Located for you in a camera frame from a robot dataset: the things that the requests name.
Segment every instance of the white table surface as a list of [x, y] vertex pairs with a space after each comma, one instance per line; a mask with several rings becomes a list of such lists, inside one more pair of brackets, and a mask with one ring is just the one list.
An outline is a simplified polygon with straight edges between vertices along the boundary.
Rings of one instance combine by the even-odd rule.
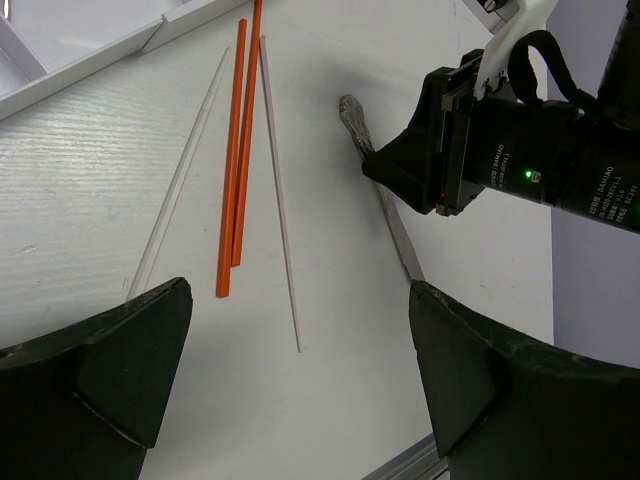
[[[2, 122], [0, 347], [124, 301], [241, 16], [251, 7]], [[231, 55], [150, 282], [185, 276], [195, 303], [143, 479], [357, 479], [431, 432], [408, 285], [337, 104], [355, 94], [382, 145], [406, 126], [424, 76], [488, 34], [458, 0], [267, 0], [263, 32], [304, 352], [261, 88], [244, 261], [232, 297], [214, 296]], [[485, 192], [458, 218], [402, 213], [428, 281], [552, 340], [546, 208]]]

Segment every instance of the white stick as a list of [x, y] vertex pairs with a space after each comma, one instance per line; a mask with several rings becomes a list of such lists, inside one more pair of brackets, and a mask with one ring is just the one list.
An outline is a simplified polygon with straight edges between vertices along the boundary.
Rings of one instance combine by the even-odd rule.
[[302, 353], [302, 344], [300, 343], [300, 325], [298, 324], [298, 308], [296, 306], [296, 296], [293, 282], [293, 267], [291, 265], [291, 250], [289, 248], [289, 233], [287, 231], [287, 220], [285, 215], [284, 192], [282, 187], [282, 176], [280, 174], [280, 154], [278, 153], [276, 122], [273, 113], [271, 78], [269, 77], [269, 62], [267, 61], [267, 41], [264, 36], [260, 38], [260, 64], [262, 66], [262, 85], [264, 87], [264, 98], [267, 105], [267, 122], [269, 124], [269, 140], [271, 143], [273, 176], [275, 177], [276, 195], [278, 196], [278, 213], [280, 215], [280, 230], [282, 232], [282, 246], [284, 248], [284, 263], [287, 269], [287, 281], [289, 283], [289, 300], [291, 302], [291, 314], [293, 315], [293, 329], [296, 335], [296, 347], [298, 348], [298, 353]]
[[171, 222], [173, 211], [175, 210], [176, 204], [178, 203], [178, 198], [180, 197], [180, 192], [182, 192], [184, 181], [187, 178], [187, 174], [189, 173], [191, 161], [193, 160], [195, 152], [198, 149], [198, 144], [200, 143], [202, 132], [204, 131], [204, 127], [207, 124], [209, 114], [211, 113], [211, 107], [213, 106], [213, 101], [215, 99], [216, 93], [218, 92], [222, 74], [227, 63], [228, 53], [229, 48], [225, 50], [224, 55], [220, 60], [218, 69], [216, 70], [213, 80], [211, 81], [211, 86], [209, 86], [207, 95], [204, 97], [204, 101], [202, 102], [202, 107], [200, 107], [200, 111], [198, 112], [198, 116], [196, 117], [196, 121], [193, 125], [193, 129], [191, 130], [191, 134], [189, 135], [189, 139], [187, 140], [187, 144], [182, 151], [182, 156], [180, 157], [180, 161], [178, 162], [176, 173], [171, 179], [169, 190], [167, 190], [167, 195], [164, 198], [164, 202], [162, 203], [162, 207], [160, 208], [160, 213], [158, 213], [158, 218], [156, 219], [156, 223], [153, 226], [153, 230], [151, 231], [151, 236], [149, 237], [149, 241], [144, 250], [144, 254], [142, 255], [142, 260], [140, 260], [138, 271], [136, 272], [136, 275], [133, 278], [133, 282], [131, 283], [131, 288], [129, 289], [129, 293], [127, 294], [127, 301], [137, 297], [138, 295], [142, 295], [147, 289], [149, 277], [151, 276], [151, 272], [153, 271], [156, 259], [158, 258], [160, 247], [162, 246], [164, 236], [167, 233], [167, 228], [169, 227], [169, 223]]

